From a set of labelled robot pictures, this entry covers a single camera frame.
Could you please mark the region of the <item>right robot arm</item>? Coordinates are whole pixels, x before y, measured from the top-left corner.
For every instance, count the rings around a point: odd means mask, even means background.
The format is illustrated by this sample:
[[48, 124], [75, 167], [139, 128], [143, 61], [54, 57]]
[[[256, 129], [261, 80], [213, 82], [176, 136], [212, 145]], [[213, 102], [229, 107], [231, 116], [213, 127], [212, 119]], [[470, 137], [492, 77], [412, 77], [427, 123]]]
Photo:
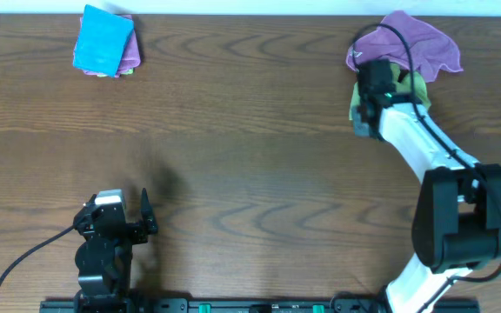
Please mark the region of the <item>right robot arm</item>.
[[369, 310], [478, 312], [477, 301], [444, 294], [457, 282], [476, 282], [474, 270], [501, 259], [501, 166], [481, 164], [452, 142], [412, 90], [397, 89], [389, 61], [358, 65], [357, 93], [356, 134], [391, 144], [421, 184], [414, 254]]

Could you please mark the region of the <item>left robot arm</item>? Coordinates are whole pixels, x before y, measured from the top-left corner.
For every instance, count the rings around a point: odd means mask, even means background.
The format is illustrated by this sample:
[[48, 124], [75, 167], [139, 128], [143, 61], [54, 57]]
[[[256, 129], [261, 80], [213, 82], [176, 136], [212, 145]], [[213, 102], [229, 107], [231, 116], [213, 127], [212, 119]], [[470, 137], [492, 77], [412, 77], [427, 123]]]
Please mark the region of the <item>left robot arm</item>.
[[142, 190], [141, 219], [129, 223], [121, 190], [93, 195], [75, 215], [74, 229], [85, 242], [78, 248], [75, 264], [80, 290], [74, 296], [75, 312], [136, 312], [137, 297], [130, 292], [132, 247], [147, 243], [158, 233], [157, 220]]

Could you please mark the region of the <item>green microfiber cloth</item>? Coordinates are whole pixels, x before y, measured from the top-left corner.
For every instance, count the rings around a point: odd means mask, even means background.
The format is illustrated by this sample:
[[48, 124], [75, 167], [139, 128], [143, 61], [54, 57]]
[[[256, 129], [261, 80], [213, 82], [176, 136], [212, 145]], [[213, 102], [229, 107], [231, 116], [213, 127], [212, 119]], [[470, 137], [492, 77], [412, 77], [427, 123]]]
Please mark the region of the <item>green microfiber cloth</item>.
[[[396, 92], [391, 97], [391, 103], [410, 103], [414, 100], [416, 104], [422, 104], [426, 109], [429, 109], [431, 101], [428, 98], [426, 82], [423, 77], [416, 71], [403, 71], [397, 63], [390, 63], [393, 73], [393, 83], [396, 87]], [[359, 104], [358, 83], [356, 82], [353, 86], [350, 103], [349, 119], [351, 121], [351, 110], [358, 109]]]

